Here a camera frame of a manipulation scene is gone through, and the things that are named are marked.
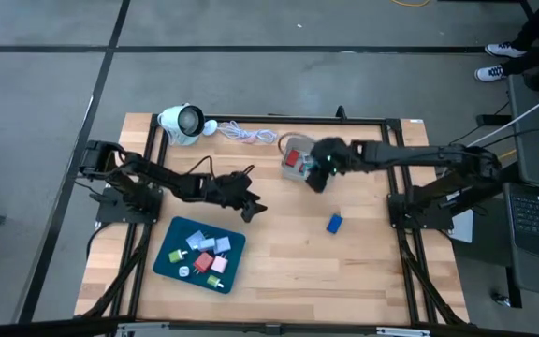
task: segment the blue cube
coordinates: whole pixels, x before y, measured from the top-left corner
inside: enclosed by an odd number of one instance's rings
[[[191,247],[191,250],[196,250],[203,240],[205,240],[205,235],[198,230],[195,234],[186,238],[186,243],[188,243],[188,246]]]
[[[198,243],[198,250],[201,252],[205,252],[206,250],[210,250],[213,247],[215,247],[215,239],[205,239]]]
[[[215,241],[215,247],[213,247],[213,252],[215,254],[220,254],[229,251],[230,248],[230,239],[228,237],[224,237]]]
[[[326,230],[332,234],[336,234],[338,228],[340,228],[342,223],[342,218],[338,214],[333,214],[332,218],[329,219],[329,224]]]

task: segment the person's leg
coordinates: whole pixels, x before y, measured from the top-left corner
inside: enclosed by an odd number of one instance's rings
[[[539,8],[521,28],[511,47],[519,51],[527,51],[539,37]]]
[[[488,44],[486,52],[492,56],[517,58],[525,54],[532,43],[539,37],[539,8],[523,25],[513,42]]]
[[[539,66],[539,47],[529,50],[523,57],[511,59],[502,64],[503,74],[505,76],[512,74],[521,74],[525,70]]]
[[[509,75],[521,74],[535,66],[539,66],[539,47],[529,50],[523,57],[510,59],[502,65],[477,69],[474,75],[479,81],[497,81]]]

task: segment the small cube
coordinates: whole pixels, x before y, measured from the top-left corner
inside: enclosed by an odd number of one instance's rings
[[[179,261],[182,261],[184,260],[184,256],[188,254],[187,251],[182,251],[180,249],[177,249],[173,252],[170,252],[169,253],[169,262],[171,263],[176,263],[176,262],[179,262]]]
[[[188,267],[186,267],[186,266],[182,266],[182,267],[178,268],[178,276],[180,276],[180,277],[186,277],[190,273],[191,273],[191,270],[188,269]]]
[[[295,164],[297,164],[297,160],[299,160],[299,151],[290,150],[284,163],[287,164],[289,167],[293,168]]]
[[[198,243],[198,250],[200,250],[201,252],[205,252],[206,250],[210,250],[213,247],[215,247],[215,239],[214,238],[205,239],[202,242]]]
[[[220,254],[230,250],[230,239],[228,237],[220,238],[215,241],[215,246],[213,247],[214,254]]]
[[[195,266],[195,269],[197,269],[200,272],[208,271],[211,267],[211,264],[213,262],[213,257],[207,253],[202,253],[195,263],[193,263],[193,266]]]
[[[342,218],[338,214],[333,214],[332,218],[329,219],[329,224],[326,230],[332,234],[336,234],[338,228],[341,226]]]
[[[213,261],[213,264],[211,264],[211,270],[217,271],[219,273],[224,273],[224,270],[226,269],[226,265],[228,264],[228,260],[221,256],[216,256],[215,260]]]
[[[198,249],[199,243],[203,240],[205,240],[205,235],[198,230],[195,234],[186,238],[186,243],[188,243],[188,246],[191,247],[191,250],[195,250]]]
[[[219,278],[213,276],[213,275],[210,275],[210,277],[207,279],[207,284],[210,285],[210,286],[213,286],[213,287],[224,287],[224,285],[222,285],[220,283],[220,280]]]

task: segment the pink cube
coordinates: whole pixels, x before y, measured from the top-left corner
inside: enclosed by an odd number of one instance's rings
[[[228,260],[221,256],[216,256],[215,260],[213,261],[213,264],[211,264],[211,270],[217,271],[219,273],[223,273],[226,269],[226,265],[228,264]]]

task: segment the black pants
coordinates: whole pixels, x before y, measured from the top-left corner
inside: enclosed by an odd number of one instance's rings
[[[539,37],[539,8],[521,28],[511,46],[520,51],[528,51],[522,57],[511,59],[503,64],[505,75],[520,74],[525,70],[539,66],[539,47],[531,49],[532,43]]]

